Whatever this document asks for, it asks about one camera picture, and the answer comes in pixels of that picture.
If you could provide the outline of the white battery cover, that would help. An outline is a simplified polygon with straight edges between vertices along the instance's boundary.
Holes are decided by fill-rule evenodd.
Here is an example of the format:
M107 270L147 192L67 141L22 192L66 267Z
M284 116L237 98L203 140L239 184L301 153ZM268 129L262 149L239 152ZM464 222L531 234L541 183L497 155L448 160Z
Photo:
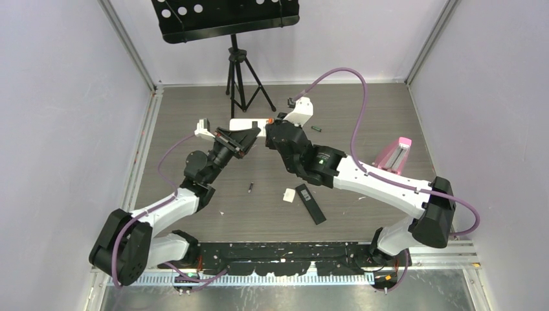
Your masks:
M296 195L296 190L295 189L287 188L284 192L284 195L283 195L283 201L288 202L288 203L293 203L293 201L295 199L295 195Z

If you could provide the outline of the white remote control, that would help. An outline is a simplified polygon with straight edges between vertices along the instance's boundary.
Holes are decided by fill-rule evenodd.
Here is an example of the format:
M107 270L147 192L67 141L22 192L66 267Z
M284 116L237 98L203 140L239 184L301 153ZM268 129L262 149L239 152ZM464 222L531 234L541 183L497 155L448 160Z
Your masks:
M261 131L264 131L265 127L273 122L274 119L272 118L233 118L229 121L229 130L248 130L251 128L259 128Z

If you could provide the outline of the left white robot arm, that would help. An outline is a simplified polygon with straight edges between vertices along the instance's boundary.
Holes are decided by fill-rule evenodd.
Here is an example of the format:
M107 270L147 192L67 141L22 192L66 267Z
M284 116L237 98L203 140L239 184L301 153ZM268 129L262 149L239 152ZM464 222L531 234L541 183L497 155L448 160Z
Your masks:
M110 213L89 254L90 264L108 274L116 288L131 285L146 268L160 264L176 261L183 268L193 267L199 258L193 236L182 231L158 234L206 207L216 191L213 182L231 159L247 155L261 133L261 128L198 130L213 142L212 148L189 153L184 180L171 183L167 197L131 212Z

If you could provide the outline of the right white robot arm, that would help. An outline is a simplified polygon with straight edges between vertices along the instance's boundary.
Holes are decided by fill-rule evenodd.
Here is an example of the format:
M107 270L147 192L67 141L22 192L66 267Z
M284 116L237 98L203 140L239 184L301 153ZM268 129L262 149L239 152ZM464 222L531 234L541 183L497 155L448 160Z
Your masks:
M369 249L373 263L386 266L410 247L447 246L455 204L445 197L451 191L446 179L407 179L356 162L341 150L313 144L289 121L275 120L265 132L266 147L280 154L289 173L315 186L363 194L406 213L398 223L375 232Z

